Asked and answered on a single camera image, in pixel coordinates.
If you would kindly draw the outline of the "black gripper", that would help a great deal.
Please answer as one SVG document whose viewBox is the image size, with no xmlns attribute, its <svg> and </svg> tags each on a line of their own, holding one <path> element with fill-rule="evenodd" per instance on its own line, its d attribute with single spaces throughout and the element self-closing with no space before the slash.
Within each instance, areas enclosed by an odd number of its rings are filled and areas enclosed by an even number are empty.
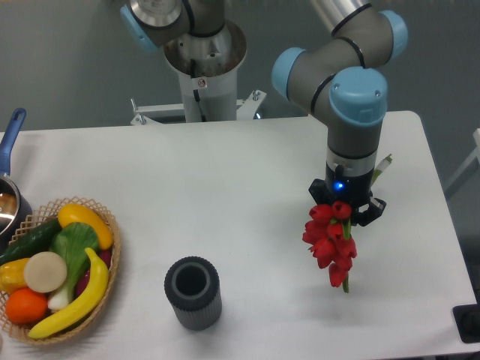
<svg viewBox="0 0 480 360">
<path fill-rule="evenodd" d="M 344 166 L 327 163 L 325 181 L 314 179 L 308 191 L 317 205 L 331 205 L 335 201 L 348 203 L 357 208 L 352 215 L 352 225 L 366 227 L 380 218 L 386 208 L 386 202 L 371 196 L 371 180 L 374 168 L 361 175 L 348 175 Z"/>
</svg>

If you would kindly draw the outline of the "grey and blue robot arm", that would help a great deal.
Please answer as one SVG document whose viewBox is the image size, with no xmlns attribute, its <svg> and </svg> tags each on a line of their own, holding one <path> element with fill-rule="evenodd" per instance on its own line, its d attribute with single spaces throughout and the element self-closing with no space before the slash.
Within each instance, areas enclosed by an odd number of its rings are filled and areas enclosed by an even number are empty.
<svg viewBox="0 0 480 360">
<path fill-rule="evenodd" d="M 371 191 L 388 97 L 378 67 L 405 50 L 407 26 L 369 1 L 316 6 L 331 41 L 314 52 L 282 52 L 271 82 L 328 129 L 325 178 L 309 189 L 314 201 L 344 201 L 352 207 L 352 223 L 366 226 L 386 207 Z M 223 1 L 127 1 L 120 14 L 132 38 L 144 50 L 162 49 L 177 72 L 188 122 L 236 119 L 236 72 L 247 48 Z"/>
</svg>

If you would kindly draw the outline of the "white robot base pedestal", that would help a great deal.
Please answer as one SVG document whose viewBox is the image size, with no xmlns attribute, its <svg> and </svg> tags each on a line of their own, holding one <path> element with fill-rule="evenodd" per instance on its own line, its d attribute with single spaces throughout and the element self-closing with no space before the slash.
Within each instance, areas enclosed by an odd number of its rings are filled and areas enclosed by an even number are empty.
<svg viewBox="0 0 480 360">
<path fill-rule="evenodd" d="M 258 119 L 266 93 L 253 90 L 237 98 L 237 71 L 247 54 L 243 31 L 228 19 L 210 37 L 183 34 L 163 46 L 167 64 L 176 72 L 182 102 L 137 106 L 132 125 L 152 125 L 157 119 L 184 117 L 187 123 Z"/>
</svg>

